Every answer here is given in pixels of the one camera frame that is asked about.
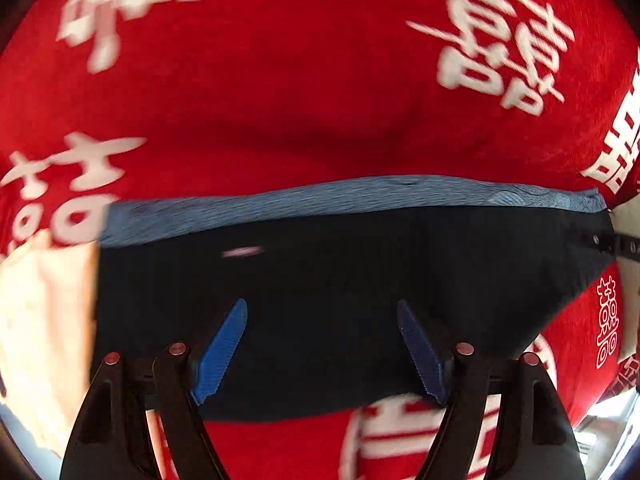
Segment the cream folded cloth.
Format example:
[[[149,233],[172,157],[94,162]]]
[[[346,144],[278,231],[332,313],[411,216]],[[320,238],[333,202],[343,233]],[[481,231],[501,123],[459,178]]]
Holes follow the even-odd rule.
[[[1,263],[1,404],[63,456],[89,388],[99,247],[25,244]]]

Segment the black pants with blue trim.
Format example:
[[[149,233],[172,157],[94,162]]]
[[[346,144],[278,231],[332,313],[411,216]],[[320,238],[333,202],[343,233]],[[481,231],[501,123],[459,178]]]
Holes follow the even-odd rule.
[[[102,358],[205,344],[235,301],[248,321],[210,420],[360,408],[420,379],[397,324],[512,358],[611,264],[594,191],[372,178],[244,197],[114,203],[100,238]]]

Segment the red bedspread with white characters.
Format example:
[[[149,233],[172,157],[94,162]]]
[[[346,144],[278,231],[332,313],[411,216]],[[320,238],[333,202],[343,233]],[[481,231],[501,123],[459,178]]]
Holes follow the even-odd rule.
[[[1,262],[97,244],[94,322],[114,203],[372,178],[594,191],[639,237],[639,0],[1,0]],[[576,429],[639,357],[639,260],[611,257],[516,356],[474,348],[491,369],[465,479],[585,477]],[[180,479],[163,350],[93,345],[60,478]],[[226,479],[419,479],[445,414],[420,384],[200,415]]]

